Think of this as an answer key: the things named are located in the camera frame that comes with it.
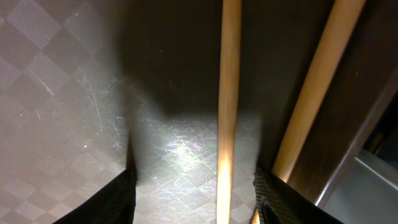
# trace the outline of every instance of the wooden stick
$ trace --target wooden stick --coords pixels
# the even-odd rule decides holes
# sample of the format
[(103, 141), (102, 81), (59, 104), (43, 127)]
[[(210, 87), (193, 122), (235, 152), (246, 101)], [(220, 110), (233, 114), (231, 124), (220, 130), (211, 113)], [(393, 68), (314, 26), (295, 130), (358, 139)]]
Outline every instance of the wooden stick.
[(365, 0), (336, 0), (296, 102), (272, 171), (287, 182)]
[(217, 224), (229, 223), (238, 113), (241, 0), (223, 1), (218, 98)]
[(254, 213), (253, 219), (251, 220), (251, 224), (260, 224), (260, 216), (259, 216), (259, 211), (256, 209), (256, 212)]

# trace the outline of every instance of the gray floor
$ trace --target gray floor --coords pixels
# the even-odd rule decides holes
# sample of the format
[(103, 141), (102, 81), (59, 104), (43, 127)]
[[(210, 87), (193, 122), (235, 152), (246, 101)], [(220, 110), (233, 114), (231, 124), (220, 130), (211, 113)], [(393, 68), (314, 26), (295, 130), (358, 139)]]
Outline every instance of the gray floor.
[[(180, 103), (195, 95), (159, 103), (163, 92), (123, 75), (121, 11), (101, 1), (1, 1), (0, 12), (1, 224), (52, 223), (79, 206), (124, 169), (129, 134), (134, 223), (215, 223), (217, 82), (210, 110)], [(232, 223), (254, 210), (259, 133), (260, 119), (240, 114)]]

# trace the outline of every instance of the scratch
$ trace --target scratch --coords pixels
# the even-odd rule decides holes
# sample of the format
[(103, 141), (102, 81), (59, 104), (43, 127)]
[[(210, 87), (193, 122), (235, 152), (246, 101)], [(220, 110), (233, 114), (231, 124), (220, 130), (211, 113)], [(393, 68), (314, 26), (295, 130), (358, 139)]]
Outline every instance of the scratch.
[[(87, 76), (86, 76), (86, 72), (85, 72), (85, 71), (83, 71), (83, 82), (84, 82), (84, 83), (88, 83), (88, 85), (90, 86), (90, 90), (91, 90), (91, 92), (92, 92), (92, 91), (93, 91), (93, 86), (91, 85), (91, 82), (87, 79)], [(101, 113), (100, 113), (100, 110), (98, 109), (98, 104), (97, 104), (97, 100), (96, 100), (95, 95), (93, 96), (93, 98), (94, 98), (95, 110), (96, 110), (96, 112), (97, 112), (98, 119), (99, 119), (99, 130), (100, 130), (101, 132), (103, 132)]]
[(36, 78), (38, 81), (47, 89), (47, 91), (53, 96), (54, 92), (32, 71), (29, 70), (29, 72)]
[(37, 118), (38, 119), (42, 119), (42, 117), (39, 115), (39, 111), (38, 110), (35, 110), (36, 111), (36, 114), (37, 114)]

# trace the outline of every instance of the floor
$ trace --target floor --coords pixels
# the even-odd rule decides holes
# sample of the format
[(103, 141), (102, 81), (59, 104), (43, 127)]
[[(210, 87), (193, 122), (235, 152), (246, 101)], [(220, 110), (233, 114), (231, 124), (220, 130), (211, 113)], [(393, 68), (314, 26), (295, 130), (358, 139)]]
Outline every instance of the floor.
[[(219, 35), (219, 24), (201, 24), (220, 18), (221, 3), (201, 4), (208, 14), (191, 22), (202, 35), (187, 32), (177, 48), (177, 30), (163, 26), (157, 40), (147, 29), (157, 21), (133, 20), (131, 55), (115, 44), (125, 12), (116, 2), (0, 2), (0, 224), (52, 223), (79, 206), (124, 170), (128, 136), (139, 173), (134, 223), (215, 223), (219, 43), (208, 52), (184, 40)], [(158, 10), (165, 23), (184, 23)], [(260, 132), (258, 115), (242, 111), (231, 223), (254, 211)]]

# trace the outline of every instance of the light wood rod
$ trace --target light wood rod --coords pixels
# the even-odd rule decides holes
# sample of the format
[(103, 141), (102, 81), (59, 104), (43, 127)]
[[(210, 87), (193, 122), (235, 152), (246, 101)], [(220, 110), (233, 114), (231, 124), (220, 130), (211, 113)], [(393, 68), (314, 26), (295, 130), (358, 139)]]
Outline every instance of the light wood rod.
[(238, 113), (241, 0), (224, 0), (218, 98), (217, 224), (228, 224), (231, 210), (235, 129)]
[(343, 55), (365, 0), (336, 0), (330, 12), (272, 172), (287, 182)]

